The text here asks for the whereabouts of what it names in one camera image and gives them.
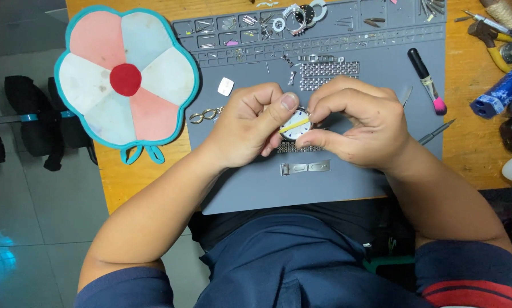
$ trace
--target black handle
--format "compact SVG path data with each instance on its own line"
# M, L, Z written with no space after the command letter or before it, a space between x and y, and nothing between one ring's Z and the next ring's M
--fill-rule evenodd
M429 77L429 71L427 70L427 67L423 63L423 60L421 60L421 57L419 56L419 52L417 52L417 49L410 48L410 50L408 50L408 58L410 58L410 61L413 64L413 68L416 69L417 76L419 76L419 79L425 79Z

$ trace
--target white square piece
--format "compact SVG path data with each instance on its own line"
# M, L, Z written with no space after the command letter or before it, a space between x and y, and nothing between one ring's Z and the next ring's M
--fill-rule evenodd
M233 81L227 78L222 78L220 85L218 86L218 93L224 96L229 96L233 90Z

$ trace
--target white watch dial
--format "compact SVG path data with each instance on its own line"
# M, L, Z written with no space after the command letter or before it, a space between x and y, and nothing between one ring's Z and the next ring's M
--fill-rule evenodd
M279 130L282 128L285 128L289 125L292 125L294 123L300 122L301 120L308 119L308 118L309 118L309 115L307 114L307 111L305 111L304 108L298 108L298 109L296 109L296 113L286 123L284 123L284 125L281 125ZM313 127L313 123L307 122L301 126L295 127L293 129L289 129L289 130L281 133L281 135L285 139L296 140L301 135L308 132L312 127Z

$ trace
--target wooden table surface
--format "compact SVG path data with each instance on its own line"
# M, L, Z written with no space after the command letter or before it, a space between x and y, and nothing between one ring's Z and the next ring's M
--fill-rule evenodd
M303 0L298 4L309 3ZM248 0L66 0L70 18L82 8L93 4L108 5L118 11L147 8L159 12L167 20L229 14L257 9ZM281 1L276 7L286 7L293 0ZM446 24L446 93L444 101L447 122L457 121L444 131L444 162L460 173L477 189L510 187L512 182L501 174L502 166L512 154L506 152L499 136L499 125L506 120L502 115L486 120L474 115L469 103L489 89L504 74L489 57L484 44L466 33L471 21L454 23L453 19L465 16L462 9L485 15L478 0L449 1ZM132 165L124 165L119 150L95 143L100 166L102 185L109 212L165 172L180 158L190 152L187 129L180 136L161 148L166 161L157 165L147 153Z

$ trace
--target makeup brush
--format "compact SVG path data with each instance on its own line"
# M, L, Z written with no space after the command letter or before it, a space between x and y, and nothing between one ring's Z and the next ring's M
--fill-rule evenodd
M425 90L427 90L430 99L433 100L434 112L439 116L445 115L446 112L448 112L448 108L438 95L436 87L434 87L433 79L430 77L429 71L423 63L423 60L421 60L417 49L410 48L410 50L408 50L408 58L410 58L413 68L416 69L417 75L421 80L421 84L425 87Z

